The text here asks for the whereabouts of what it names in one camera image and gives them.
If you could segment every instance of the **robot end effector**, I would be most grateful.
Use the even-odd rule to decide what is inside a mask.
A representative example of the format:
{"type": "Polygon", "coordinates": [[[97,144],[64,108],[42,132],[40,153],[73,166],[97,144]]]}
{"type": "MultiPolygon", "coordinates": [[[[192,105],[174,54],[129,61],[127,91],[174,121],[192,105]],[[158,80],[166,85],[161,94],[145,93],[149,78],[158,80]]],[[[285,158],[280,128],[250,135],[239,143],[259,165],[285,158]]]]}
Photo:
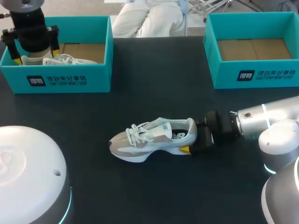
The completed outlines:
{"type": "Polygon", "coordinates": [[[52,55],[59,50],[58,27],[46,27],[41,9],[44,0],[0,0],[0,4],[9,10],[2,18],[10,16],[15,28],[3,30],[1,40],[7,45],[10,56],[22,64],[15,40],[27,52],[40,52],[50,47],[52,55]]]}

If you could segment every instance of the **teal shoe box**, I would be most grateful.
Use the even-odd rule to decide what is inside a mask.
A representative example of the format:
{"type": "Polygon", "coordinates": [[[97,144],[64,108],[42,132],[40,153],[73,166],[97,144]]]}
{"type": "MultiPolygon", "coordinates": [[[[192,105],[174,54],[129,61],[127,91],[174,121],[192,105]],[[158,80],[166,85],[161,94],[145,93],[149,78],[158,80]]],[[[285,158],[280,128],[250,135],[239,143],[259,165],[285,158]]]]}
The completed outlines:
{"type": "MultiPolygon", "coordinates": [[[[86,65],[19,66],[11,59],[6,48],[0,68],[12,91],[14,93],[110,92],[114,47],[110,17],[46,17],[46,25],[58,25],[60,43],[105,44],[104,62],[86,65]]],[[[17,41],[16,45],[21,56],[29,54],[17,41]]]]}
{"type": "Polygon", "coordinates": [[[209,14],[204,46],[215,89],[299,86],[296,13],[209,14]],[[226,55],[219,44],[223,41],[226,55]]]}

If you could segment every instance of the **glowing blue ring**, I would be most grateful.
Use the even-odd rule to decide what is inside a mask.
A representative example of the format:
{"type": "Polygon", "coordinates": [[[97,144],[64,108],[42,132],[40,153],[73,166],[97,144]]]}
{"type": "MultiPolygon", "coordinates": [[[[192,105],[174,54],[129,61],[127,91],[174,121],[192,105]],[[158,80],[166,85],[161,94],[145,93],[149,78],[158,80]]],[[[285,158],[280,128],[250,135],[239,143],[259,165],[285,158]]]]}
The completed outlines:
{"type": "Polygon", "coordinates": [[[66,210],[66,212],[65,212],[64,216],[62,217],[61,221],[60,221],[58,224],[62,224],[62,223],[64,222],[64,220],[65,220],[65,217],[67,216],[67,213],[68,213],[68,212],[69,212],[69,210],[70,210],[70,207],[71,207],[71,197],[70,197],[69,206],[67,207],[67,210],[66,210]]]}

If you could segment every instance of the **white pants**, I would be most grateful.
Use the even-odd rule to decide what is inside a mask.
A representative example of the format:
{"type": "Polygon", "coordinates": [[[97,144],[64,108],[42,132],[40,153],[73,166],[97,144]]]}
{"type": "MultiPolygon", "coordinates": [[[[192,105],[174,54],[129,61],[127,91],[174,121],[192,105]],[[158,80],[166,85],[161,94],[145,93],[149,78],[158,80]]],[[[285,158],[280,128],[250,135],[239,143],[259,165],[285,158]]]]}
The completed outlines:
{"type": "Polygon", "coordinates": [[[112,26],[113,37],[184,35],[184,29],[178,0],[135,0],[124,5],[112,26]]]}

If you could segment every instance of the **sneaker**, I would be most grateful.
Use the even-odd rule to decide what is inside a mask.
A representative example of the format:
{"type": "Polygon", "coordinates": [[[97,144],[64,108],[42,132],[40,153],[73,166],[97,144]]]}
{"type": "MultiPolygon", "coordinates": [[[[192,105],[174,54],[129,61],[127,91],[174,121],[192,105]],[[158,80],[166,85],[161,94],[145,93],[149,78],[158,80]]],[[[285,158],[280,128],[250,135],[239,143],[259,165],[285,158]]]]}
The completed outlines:
{"type": "Polygon", "coordinates": [[[192,145],[196,138],[197,127],[193,119],[158,118],[138,126],[132,125],[132,128],[114,136],[109,146],[111,153],[122,160],[143,162],[157,150],[187,155],[179,149],[192,145]]]}
{"type": "Polygon", "coordinates": [[[55,58],[44,58],[43,65],[50,64],[97,64],[94,61],[74,58],[67,54],[57,54],[55,58]]]}
{"type": "Polygon", "coordinates": [[[49,51],[44,57],[22,56],[21,60],[23,65],[42,65],[44,58],[53,58],[51,52],[49,51]]]}

